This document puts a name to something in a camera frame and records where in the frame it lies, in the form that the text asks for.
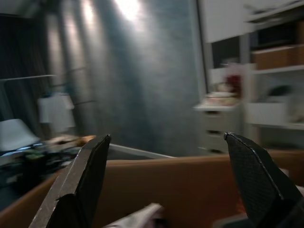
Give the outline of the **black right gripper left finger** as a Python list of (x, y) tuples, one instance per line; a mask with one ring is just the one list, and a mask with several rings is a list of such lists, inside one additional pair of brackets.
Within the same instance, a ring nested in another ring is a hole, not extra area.
[(87, 142), (54, 181), (31, 228), (90, 228), (102, 190), (111, 136)]

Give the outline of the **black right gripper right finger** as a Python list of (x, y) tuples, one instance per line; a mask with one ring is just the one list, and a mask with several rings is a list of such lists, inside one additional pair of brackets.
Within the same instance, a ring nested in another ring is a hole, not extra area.
[(255, 228), (302, 228), (304, 197), (270, 154), (241, 135), (227, 132), (224, 140), (236, 184)]

